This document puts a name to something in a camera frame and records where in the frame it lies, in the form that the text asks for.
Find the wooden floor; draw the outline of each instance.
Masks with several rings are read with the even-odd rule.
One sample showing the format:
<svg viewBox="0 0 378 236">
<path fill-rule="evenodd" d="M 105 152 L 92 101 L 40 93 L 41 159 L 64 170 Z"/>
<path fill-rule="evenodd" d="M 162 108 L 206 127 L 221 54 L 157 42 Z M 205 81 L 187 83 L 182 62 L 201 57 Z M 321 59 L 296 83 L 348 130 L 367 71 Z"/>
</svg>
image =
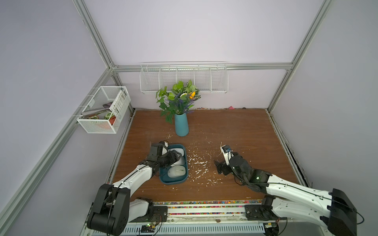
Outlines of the wooden floor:
<svg viewBox="0 0 378 236">
<path fill-rule="evenodd" d="M 114 182 L 128 175 L 145 159 L 150 145 L 168 140 L 187 151 L 189 177 L 177 185 L 164 185 L 154 176 L 132 196 L 154 201 L 206 201 L 262 199 L 246 186 L 235 183 L 231 174 L 218 175 L 213 160 L 222 161 L 220 146 L 228 144 L 253 168 L 269 171 L 297 183 L 264 109 L 196 110 L 188 114 L 189 134 L 179 137 L 174 124 L 165 122 L 160 111 L 137 111 L 117 167 Z"/>
</svg>

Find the white wire basket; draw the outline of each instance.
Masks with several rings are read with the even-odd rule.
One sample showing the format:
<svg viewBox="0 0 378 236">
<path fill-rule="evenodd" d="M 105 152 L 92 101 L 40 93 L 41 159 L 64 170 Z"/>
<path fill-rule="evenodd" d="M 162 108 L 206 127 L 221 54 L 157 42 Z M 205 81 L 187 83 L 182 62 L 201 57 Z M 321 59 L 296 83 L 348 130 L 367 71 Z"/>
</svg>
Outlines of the white wire basket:
<svg viewBox="0 0 378 236">
<path fill-rule="evenodd" d="M 89 134 L 116 134 L 129 103 L 130 95 L 126 87 L 101 86 L 84 107 L 77 121 Z"/>
<path fill-rule="evenodd" d="M 201 93 L 226 93 L 228 72 L 226 64 L 213 65 L 142 65 L 140 73 L 141 92 L 156 93 L 167 86 L 167 91 L 178 81 L 186 84 L 192 80 Z"/>
</svg>

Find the white wall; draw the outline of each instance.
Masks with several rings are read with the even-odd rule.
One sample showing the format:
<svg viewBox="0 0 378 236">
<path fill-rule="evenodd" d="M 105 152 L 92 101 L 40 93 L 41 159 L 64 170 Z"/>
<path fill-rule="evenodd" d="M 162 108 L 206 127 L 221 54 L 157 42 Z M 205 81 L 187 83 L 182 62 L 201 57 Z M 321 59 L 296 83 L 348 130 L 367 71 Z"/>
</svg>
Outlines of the white wall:
<svg viewBox="0 0 378 236">
<path fill-rule="evenodd" d="M 378 1 L 335 0 L 274 117 L 314 187 L 341 189 L 376 235 Z"/>
<path fill-rule="evenodd" d="M 71 0 L 0 1 L 0 32 L 1 211 L 105 65 Z"/>
<path fill-rule="evenodd" d="M 219 94 L 201 94 L 194 108 L 266 108 L 284 77 L 285 70 L 228 71 L 229 91 Z M 134 108 L 160 109 L 155 94 L 140 92 L 139 73 L 120 73 L 122 83 L 130 93 Z"/>
<path fill-rule="evenodd" d="M 78 126 L 8 236 L 80 234 L 98 188 L 106 181 L 129 114 L 117 134 L 87 134 Z"/>
<path fill-rule="evenodd" d="M 323 0 L 87 0 L 117 65 L 291 62 Z"/>
</svg>

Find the metal vent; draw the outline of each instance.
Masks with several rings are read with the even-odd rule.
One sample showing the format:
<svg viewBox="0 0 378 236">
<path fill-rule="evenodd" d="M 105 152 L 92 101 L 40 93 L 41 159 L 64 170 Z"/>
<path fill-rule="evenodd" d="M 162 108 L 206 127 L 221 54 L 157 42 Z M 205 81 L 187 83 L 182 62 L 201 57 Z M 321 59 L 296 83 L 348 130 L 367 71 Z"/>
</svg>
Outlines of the metal vent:
<svg viewBox="0 0 378 236">
<path fill-rule="evenodd" d="M 139 233 L 141 225 L 127 225 L 121 234 L 126 235 L 151 235 L 152 233 Z M 163 224 L 157 235 L 173 234 L 248 234 L 248 233 L 265 233 L 262 223 L 242 223 L 242 224 Z M 94 231 L 92 236 L 106 235 L 99 231 Z"/>
</svg>

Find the yellow flower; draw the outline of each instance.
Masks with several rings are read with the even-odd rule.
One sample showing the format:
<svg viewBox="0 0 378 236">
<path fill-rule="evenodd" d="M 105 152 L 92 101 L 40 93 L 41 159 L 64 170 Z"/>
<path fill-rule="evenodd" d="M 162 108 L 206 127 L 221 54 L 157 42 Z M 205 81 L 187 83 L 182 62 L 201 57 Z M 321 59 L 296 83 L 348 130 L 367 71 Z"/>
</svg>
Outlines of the yellow flower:
<svg viewBox="0 0 378 236">
<path fill-rule="evenodd" d="M 195 95 L 195 92 L 192 92 L 192 94 L 189 96 L 190 99 L 193 99 Z"/>
</svg>

